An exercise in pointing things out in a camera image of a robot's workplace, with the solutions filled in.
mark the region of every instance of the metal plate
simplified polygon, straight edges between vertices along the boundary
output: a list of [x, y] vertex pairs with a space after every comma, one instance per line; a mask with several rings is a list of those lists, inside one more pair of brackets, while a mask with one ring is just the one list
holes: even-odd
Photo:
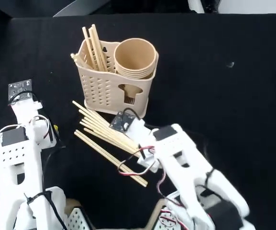
[[68, 230], [92, 230], [80, 208], [76, 207], [71, 212], [66, 223]]
[[[22, 91], [31, 91], [32, 90], [32, 80], [23, 80], [8, 85], [8, 100], [10, 100], [16, 94]], [[18, 101], [32, 98], [30, 93], [23, 93], [17, 97]]]
[[125, 112], [123, 116], [123, 122], [122, 122], [122, 114], [123, 114], [123, 111], [119, 111], [118, 114], [116, 114], [113, 121], [110, 123], [109, 127], [121, 133], [124, 133], [125, 130], [124, 130], [123, 124], [125, 128], [128, 129], [136, 117], [135, 115], [131, 115]]

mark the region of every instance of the gray object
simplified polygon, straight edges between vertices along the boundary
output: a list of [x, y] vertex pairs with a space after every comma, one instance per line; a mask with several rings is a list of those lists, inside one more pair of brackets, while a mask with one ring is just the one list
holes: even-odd
[[88, 15], [108, 2], [109, 0], [75, 0], [53, 17]]

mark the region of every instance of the black cloth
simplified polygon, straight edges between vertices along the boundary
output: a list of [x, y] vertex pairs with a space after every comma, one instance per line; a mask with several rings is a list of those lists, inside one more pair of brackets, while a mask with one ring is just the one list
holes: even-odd
[[213, 167], [244, 196], [248, 219], [256, 229], [276, 229], [276, 15], [92, 15], [0, 25], [0, 128], [15, 123], [7, 84], [31, 78], [69, 142], [52, 157], [46, 186], [79, 200], [97, 228], [143, 227], [159, 198], [159, 173], [148, 173], [143, 188], [73, 137], [80, 116], [71, 101], [82, 103], [83, 93], [70, 53], [80, 47], [81, 27], [92, 23], [101, 40], [141, 37], [154, 44], [160, 57], [145, 121], [205, 135]]

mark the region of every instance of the beige plastic caddy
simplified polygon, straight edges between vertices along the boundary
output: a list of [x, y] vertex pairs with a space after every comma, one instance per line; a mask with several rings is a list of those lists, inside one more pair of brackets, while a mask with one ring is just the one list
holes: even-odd
[[[85, 96], [85, 107], [109, 114], [117, 114], [125, 108], [132, 108], [139, 117], [143, 118], [146, 113], [148, 94], [156, 74], [159, 58], [159, 54], [156, 52], [155, 48], [153, 54], [154, 60], [151, 61], [150, 65], [141, 69], [140, 67], [132, 67], [132, 69], [129, 69], [126, 67], [131, 67], [131, 65], [126, 62], [128, 60], [126, 55], [132, 50], [126, 48], [122, 49], [122, 46], [119, 46], [118, 48], [121, 49], [116, 52], [118, 62], [115, 63], [114, 53], [115, 49], [120, 44], [119, 42], [104, 42], [98, 40], [101, 45], [101, 50], [96, 50], [92, 47], [91, 57], [88, 47], [92, 45], [92, 40], [88, 37], [87, 39], [89, 41], [88, 44], [85, 39], [80, 46], [79, 52], [75, 57], [72, 57], [78, 68]], [[123, 41], [122, 44], [126, 42], [125, 46], [131, 45], [131, 47], [134, 48], [132, 40], [143, 39], [128, 39]], [[100, 54], [101, 51], [104, 55], [104, 57], [102, 57], [102, 62], [98, 61], [98, 59], [101, 58], [100, 55], [102, 55]], [[104, 64], [104, 66], [101, 66], [102, 71], [94, 70], [100, 69], [98, 65], [104, 62], [106, 62], [106, 65]], [[118, 74], [117, 70], [122, 72], [123, 76]]]

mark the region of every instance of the perforated metal plate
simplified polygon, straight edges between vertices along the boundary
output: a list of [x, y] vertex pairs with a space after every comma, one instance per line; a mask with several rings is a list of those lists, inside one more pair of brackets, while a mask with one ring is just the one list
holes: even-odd
[[[166, 217], [174, 220], [176, 223], [173, 223], [169, 220], [161, 218], [160, 217]], [[180, 224], [177, 223], [176, 218], [172, 216], [170, 213], [161, 213], [160, 216], [158, 216], [157, 223], [154, 227], [154, 230], [181, 230]]]
[[78, 207], [73, 209], [71, 215], [67, 219], [66, 226], [68, 230], [91, 230], [84, 214]]

